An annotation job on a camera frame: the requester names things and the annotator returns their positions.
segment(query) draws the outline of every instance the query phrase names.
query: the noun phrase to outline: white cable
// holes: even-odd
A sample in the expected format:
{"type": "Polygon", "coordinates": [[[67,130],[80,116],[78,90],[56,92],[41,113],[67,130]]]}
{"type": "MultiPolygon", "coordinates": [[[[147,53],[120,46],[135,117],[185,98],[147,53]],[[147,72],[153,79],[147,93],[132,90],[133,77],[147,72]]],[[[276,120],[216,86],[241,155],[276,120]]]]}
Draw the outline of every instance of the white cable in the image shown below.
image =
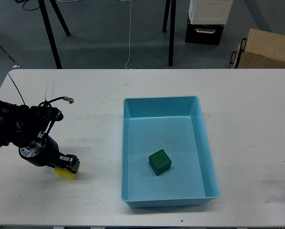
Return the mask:
{"type": "Polygon", "coordinates": [[[126,65],[124,66],[126,69],[127,68],[127,65],[128,65],[128,62],[129,62],[129,59],[131,58],[131,28],[132,28],[132,0],[130,0],[131,2],[131,8],[129,10],[129,42],[128,42],[128,60],[127,60],[127,63],[126,65]]]}

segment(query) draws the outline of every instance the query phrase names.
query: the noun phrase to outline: metal stand leg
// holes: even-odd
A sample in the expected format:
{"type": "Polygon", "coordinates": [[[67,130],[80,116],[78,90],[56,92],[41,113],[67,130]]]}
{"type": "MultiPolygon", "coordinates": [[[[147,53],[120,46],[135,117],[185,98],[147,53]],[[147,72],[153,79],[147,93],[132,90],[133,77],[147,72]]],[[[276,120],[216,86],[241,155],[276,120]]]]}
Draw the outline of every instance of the metal stand leg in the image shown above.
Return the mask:
{"type": "MultiPolygon", "coordinates": [[[[53,57],[54,57],[54,60],[55,60],[56,68],[57,69],[62,69],[60,57],[58,55],[58,51],[57,51],[57,48],[56,48],[56,44],[55,44],[55,40],[54,40],[52,29],[51,29],[51,25],[50,25],[50,21],[49,21],[49,17],[48,17],[48,13],[47,13],[45,2],[44,2],[44,0],[38,0],[38,3],[39,3],[39,7],[41,9],[41,12],[42,12],[42,19],[43,19],[43,23],[45,24],[45,28],[46,28],[46,31],[47,31],[49,43],[50,43],[51,50],[52,50],[52,53],[53,53],[53,57]]],[[[54,11],[55,11],[58,19],[60,20],[60,23],[61,23],[61,25],[62,25],[66,35],[69,36],[70,32],[69,32],[69,30],[67,28],[67,25],[66,25],[66,23],[65,23],[65,21],[63,19],[63,16],[62,16],[62,14],[61,14],[61,12],[60,12],[60,10],[59,10],[55,0],[50,0],[50,3],[52,4],[52,7],[54,8],[54,11]]]]}
{"type": "Polygon", "coordinates": [[[163,32],[167,31],[167,23],[168,23],[170,4],[171,4],[171,0],[166,0],[165,16],[163,18],[163,25],[162,25],[162,31],[163,32]]]}
{"type": "Polygon", "coordinates": [[[14,59],[7,53],[7,51],[5,51],[4,48],[2,48],[1,45],[0,45],[0,49],[11,59],[11,61],[15,62],[14,59]]]}
{"type": "Polygon", "coordinates": [[[166,0],[165,15],[163,19],[162,31],[165,32],[167,30],[170,5],[171,5],[171,15],[170,15],[169,66],[172,66],[173,65],[173,51],[174,51],[176,0],[166,0]]]}
{"type": "Polygon", "coordinates": [[[171,15],[170,15],[169,66],[173,65],[175,14],[176,14],[176,0],[172,0],[171,15]]]}
{"type": "Polygon", "coordinates": [[[50,2],[51,2],[51,5],[52,5],[52,7],[53,7],[57,17],[58,17],[58,20],[60,20],[60,23],[61,23],[61,25],[62,25],[66,35],[69,36],[70,35],[69,29],[68,29],[68,27],[66,25],[66,22],[65,22],[62,14],[60,12],[60,9],[58,8],[58,6],[56,4],[56,1],[55,0],[50,0],[50,2]]]}

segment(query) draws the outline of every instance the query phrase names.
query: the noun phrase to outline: white table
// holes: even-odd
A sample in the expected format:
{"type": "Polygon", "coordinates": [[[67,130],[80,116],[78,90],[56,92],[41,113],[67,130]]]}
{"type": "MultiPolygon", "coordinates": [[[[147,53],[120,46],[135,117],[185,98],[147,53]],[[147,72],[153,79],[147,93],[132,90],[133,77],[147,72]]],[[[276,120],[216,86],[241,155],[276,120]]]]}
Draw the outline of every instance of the white table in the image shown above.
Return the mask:
{"type": "MultiPolygon", "coordinates": [[[[13,70],[27,105],[58,101],[50,136],[75,180],[0,149],[0,225],[285,227],[285,70],[13,70]],[[197,95],[221,191],[204,206],[131,209],[121,200],[123,100],[197,95]]],[[[21,104],[7,76],[0,99],[21,104]]]]}

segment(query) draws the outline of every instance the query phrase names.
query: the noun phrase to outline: drawer handle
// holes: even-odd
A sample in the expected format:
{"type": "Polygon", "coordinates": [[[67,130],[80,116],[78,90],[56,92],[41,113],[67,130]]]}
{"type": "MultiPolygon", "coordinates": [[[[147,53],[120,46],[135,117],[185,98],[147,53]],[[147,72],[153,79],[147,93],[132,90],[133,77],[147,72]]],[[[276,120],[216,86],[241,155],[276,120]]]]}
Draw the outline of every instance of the drawer handle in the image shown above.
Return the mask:
{"type": "Polygon", "coordinates": [[[240,44],[240,50],[244,51],[244,46],[246,45],[246,38],[243,38],[240,44]]]}
{"type": "Polygon", "coordinates": [[[208,29],[195,29],[196,32],[200,33],[209,33],[209,34],[214,34],[216,30],[208,30],[208,29]]]}
{"type": "Polygon", "coordinates": [[[236,54],[237,54],[237,52],[232,52],[232,56],[230,57],[229,63],[232,65],[234,64],[234,62],[236,60],[236,54]]]}

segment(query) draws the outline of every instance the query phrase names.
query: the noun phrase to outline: yellow sponge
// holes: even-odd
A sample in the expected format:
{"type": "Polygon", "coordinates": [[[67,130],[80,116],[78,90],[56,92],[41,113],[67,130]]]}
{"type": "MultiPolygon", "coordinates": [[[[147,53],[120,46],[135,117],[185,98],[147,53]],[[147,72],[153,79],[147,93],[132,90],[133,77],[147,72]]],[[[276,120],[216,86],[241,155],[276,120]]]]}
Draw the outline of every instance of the yellow sponge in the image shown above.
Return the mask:
{"type": "Polygon", "coordinates": [[[76,177],[76,174],[77,174],[77,173],[70,172],[68,169],[59,168],[59,167],[55,167],[54,171],[56,172],[56,174],[58,176],[63,177],[63,178],[67,178],[67,179],[71,179],[71,180],[74,180],[76,177]]]}

